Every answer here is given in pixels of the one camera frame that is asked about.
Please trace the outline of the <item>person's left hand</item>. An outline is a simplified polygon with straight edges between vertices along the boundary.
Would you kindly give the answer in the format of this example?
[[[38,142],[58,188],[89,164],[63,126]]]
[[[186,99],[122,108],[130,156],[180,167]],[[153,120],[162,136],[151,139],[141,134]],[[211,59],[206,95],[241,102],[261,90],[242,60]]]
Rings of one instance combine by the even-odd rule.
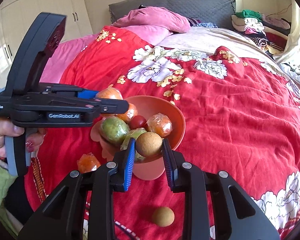
[[[5,137],[18,137],[24,134],[24,128],[15,126],[10,120],[0,118],[0,159],[6,158]],[[26,138],[25,146],[29,152],[36,152],[44,141],[46,129],[39,128]]]

